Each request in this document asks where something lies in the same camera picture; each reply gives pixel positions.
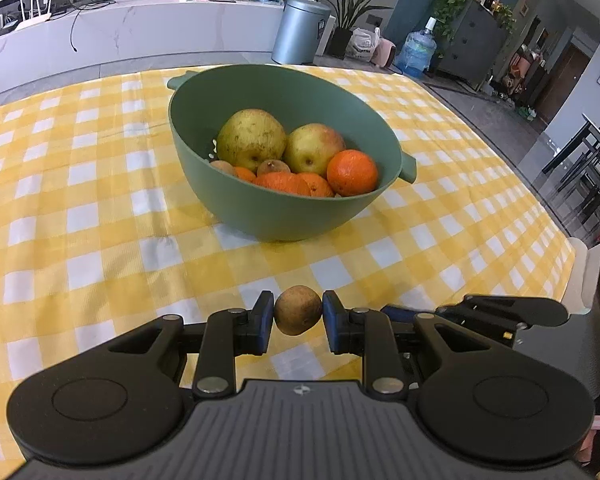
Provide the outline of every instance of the tile floor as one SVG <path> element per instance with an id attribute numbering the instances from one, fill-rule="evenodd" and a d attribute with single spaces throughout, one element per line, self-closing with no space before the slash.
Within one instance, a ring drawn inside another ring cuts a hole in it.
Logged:
<path id="1" fill-rule="evenodd" d="M 32 94 L 123 73 L 179 66 L 271 62 L 270 54 L 266 52 L 203 52 L 120 60 L 60 73 L 3 92 L 0 94 L 0 106 Z M 314 63 L 334 68 L 390 72 L 370 63 L 328 56 L 318 56 Z M 538 177 L 542 167 L 554 156 L 556 146 L 548 136 L 538 132 L 537 125 L 525 121 L 496 99 L 468 91 L 454 81 L 426 77 L 417 82 L 460 115 L 510 165 L 567 234 L 579 237 L 587 244 L 592 243 L 597 234 L 598 219 L 590 219 L 585 225 L 578 219 L 569 224 L 562 221 L 581 202 L 579 192 L 568 198 L 552 197 L 555 182 L 566 172 L 566 167 L 558 168 L 549 179 Z"/>

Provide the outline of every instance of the blue water bottle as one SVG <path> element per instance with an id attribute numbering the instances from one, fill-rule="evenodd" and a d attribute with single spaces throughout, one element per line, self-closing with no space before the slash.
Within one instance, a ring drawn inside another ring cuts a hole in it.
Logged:
<path id="1" fill-rule="evenodd" d="M 435 18 L 429 18 L 424 30 L 412 32 L 407 36 L 407 41 L 395 61 L 395 65 L 402 73 L 414 77 L 422 77 L 422 72 L 429 68 L 431 58 L 438 47 L 433 39 L 433 27 L 436 25 Z"/>

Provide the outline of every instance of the wooden door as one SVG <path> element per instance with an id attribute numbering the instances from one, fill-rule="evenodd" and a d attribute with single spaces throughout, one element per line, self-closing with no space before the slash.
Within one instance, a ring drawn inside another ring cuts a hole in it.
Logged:
<path id="1" fill-rule="evenodd" d="M 573 91 L 580 76 L 589 63 L 585 56 L 572 44 L 562 54 L 552 70 L 552 78 L 536 102 L 536 112 L 549 123 Z"/>

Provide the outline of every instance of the dining table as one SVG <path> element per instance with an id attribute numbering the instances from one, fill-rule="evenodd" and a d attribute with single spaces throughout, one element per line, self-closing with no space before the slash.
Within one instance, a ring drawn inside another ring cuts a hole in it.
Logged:
<path id="1" fill-rule="evenodd" d="M 397 180 L 346 224 L 297 242 L 235 231 L 189 187 L 166 83 L 209 67 L 110 76 L 0 107 L 0 479 L 24 460 L 5 415 L 14 387 L 157 316 L 201 322 L 293 285 L 334 290 L 346 308 L 562 298 L 568 239 L 442 102 L 405 76 L 293 68 L 372 107 L 418 165 L 414 184 Z M 273 327 L 266 355 L 236 359 L 237 384 L 356 378 L 359 363 L 329 351 L 321 321 L 299 336 Z"/>
<path id="2" fill-rule="evenodd" d="M 571 137 L 569 142 L 564 145 L 561 150 L 558 150 L 555 153 L 554 158 L 552 158 L 544 168 L 542 168 L 542 173 L 550 174 L 553 170 L 558 168 L 567 158 L 571 155 L 571 153 L 575 152 L 579 147 L 581 147 L 587 137 L 593 135 L 595 138 L 594 143 L 600 143 L 600 127 L 593 122 L 592 119 L 586 113 L 582 113 L 582 118 L 584 119 L 584 124 L 578 130 L 578 132 Z"/>

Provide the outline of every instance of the trash can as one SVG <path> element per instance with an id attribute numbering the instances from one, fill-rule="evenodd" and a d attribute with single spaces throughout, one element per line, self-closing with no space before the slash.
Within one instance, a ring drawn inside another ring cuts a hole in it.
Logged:
<path id="1" fill-rule="evenodd" d="M 287 0 L 271 59 L 280 64 L 314 62 L 331 7 L 311 0 Z"/>

